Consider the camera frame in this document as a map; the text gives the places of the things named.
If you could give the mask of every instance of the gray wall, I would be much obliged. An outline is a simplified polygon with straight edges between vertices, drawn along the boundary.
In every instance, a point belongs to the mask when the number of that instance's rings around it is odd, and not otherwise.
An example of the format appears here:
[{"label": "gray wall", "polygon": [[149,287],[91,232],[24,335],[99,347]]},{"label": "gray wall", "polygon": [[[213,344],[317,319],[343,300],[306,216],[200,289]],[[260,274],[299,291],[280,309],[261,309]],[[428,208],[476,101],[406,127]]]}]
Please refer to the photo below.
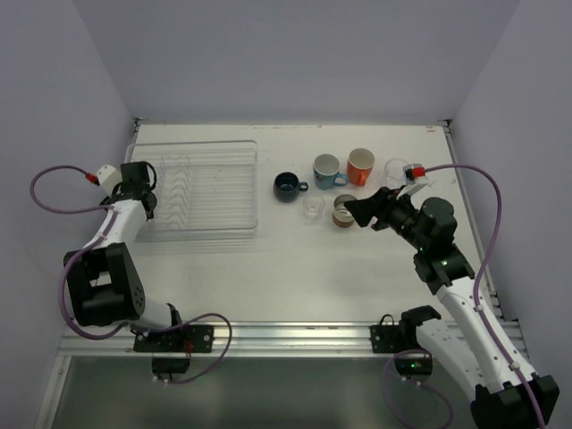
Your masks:
[{"label": "gray wall", "polygon": [[[7,0],[0,6],[0,421],[34,424],[63,330],[56,284],[66,250],[80,247],[100,214],[64,218],[29,198],[35,172],[53,164],[95,170],[116,163],[130,116],[77,10],[68,0]],[[99,189],[57,174],[38,188],[55,205],[93,205]]]},{"label": "gray wall", "polygon": [[[454,121],[460,161],[498,179],[504,222],[492,261],[502,307],[518,317],[534,365],[560,384],[558,425],[572,420],[570,190],[572,3],[523,0]],[[465,174],[488,240],[492,189]]]},{"label": "gray wall", "polygon": [[453,116],[518,0],[75,0],[122,99],[179,122]]}]

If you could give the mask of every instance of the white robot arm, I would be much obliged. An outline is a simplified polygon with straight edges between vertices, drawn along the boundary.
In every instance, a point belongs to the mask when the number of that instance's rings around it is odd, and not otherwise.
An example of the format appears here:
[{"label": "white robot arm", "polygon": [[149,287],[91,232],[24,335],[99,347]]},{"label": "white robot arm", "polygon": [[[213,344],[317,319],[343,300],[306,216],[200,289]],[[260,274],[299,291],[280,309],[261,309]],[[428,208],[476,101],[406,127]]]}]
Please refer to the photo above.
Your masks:
[{"label": "white robot arm", "polygon": [[453,243],[457,228],[453,206],[441,198],[428,198],[420,210],[415,209],[411,195],[426,186],[425,170],[410,165],[405,173],[407,186],[380,188],[370,198],[344,205],[359,226],[367,226],[375,217],[375,231],[392,228],[417,250],[413,260],[419,278],[447,308],[467,344],[451,335],[429,306],[402,314],[396,329],[403,343],[408,349],[426,349],[443,364],[467,395],[479,429],[543,427],[539,421],[550,420],[558,385],[550,375],[537,375],[478,289],[475,296],[475,273]]},{"label": "white robot arm", "polygon": [[[102,204],[110,208],[84,248],[101,241],[73,264],[67,277],[73,314],[82,326],[127,322],[165,328],[178,320],[174,306],[145,296],[128,248],[156,207],[148,167],[145,162],[128,163],[118,172],[104,165],[97,172],[98,184],[107,194]],[[75,253],[68,252],[64,263]]]}]

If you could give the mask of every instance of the small glass cup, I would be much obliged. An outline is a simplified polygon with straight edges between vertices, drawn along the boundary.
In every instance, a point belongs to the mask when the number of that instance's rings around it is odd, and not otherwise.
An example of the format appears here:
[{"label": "small glass cup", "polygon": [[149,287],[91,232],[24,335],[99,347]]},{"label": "small glass cup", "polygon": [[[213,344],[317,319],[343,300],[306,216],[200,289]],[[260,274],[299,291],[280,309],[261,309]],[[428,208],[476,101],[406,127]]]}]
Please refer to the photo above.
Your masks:
[{"label": "small glass cup", "polygon": [[383,185],[389,189],[399,189],[407,184],[405,172],[403,171],[403,167],[406,165],[409,165],[409,162],[401,158],[393,158],[385,163]]},{"label": "small glass cup", "polygon": [[316,221],[322,216],[325,201],[322,197],[304,197],[302,201],[304,206],[304,216],[310,221]]}]

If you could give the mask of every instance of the dish rack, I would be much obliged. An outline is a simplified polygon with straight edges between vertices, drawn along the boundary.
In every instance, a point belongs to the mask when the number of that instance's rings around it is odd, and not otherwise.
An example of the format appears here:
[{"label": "dish rack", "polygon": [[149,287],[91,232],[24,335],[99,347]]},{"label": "dish rack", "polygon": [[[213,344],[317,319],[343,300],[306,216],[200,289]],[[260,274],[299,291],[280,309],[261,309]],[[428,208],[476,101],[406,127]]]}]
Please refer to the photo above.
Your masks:
[{"label": "dish rack", "polygon": [[137,241],[249,238],[257,227],[253,140],[133,144],[129,161],[156,169],[155,218]]}]

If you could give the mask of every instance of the table surface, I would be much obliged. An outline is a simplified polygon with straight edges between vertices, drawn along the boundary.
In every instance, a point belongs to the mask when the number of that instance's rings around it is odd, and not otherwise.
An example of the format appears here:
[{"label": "table surface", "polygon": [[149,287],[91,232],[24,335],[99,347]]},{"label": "table surface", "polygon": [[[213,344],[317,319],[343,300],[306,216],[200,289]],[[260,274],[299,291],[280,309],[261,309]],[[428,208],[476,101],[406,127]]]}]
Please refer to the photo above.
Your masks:
[{"label": "table surface", "polygon": [[[183,318],[215,311],[233,321],[375,321],[389,313],[432,305],[449,313],[419,280],[414,249],[393,231],[374,232],[332,222],[340,194],[371,196],[382,186],[383,167],[403,158],[426,167],[449,164],[441,127],[394,125],[154,125],[139,129],[136,143],[253,139],[258,144],[258,226],[254,238],[183,243],[135,243],[130,251],[148,297],[173,303]],[[367,185],[321,191],[314,186],[316,156],[337,156],[345,172],[348,153],[366,147],[376,157]],[[309,221],[302,198],[278,202],[274,177],[291,171],[310,183],[307,195],[325,200],[324,215]],[[433,172],[432,184],[413,197],[431,196],[455,207],[456,243],[469,263],[479,265],[457,175]]]}]

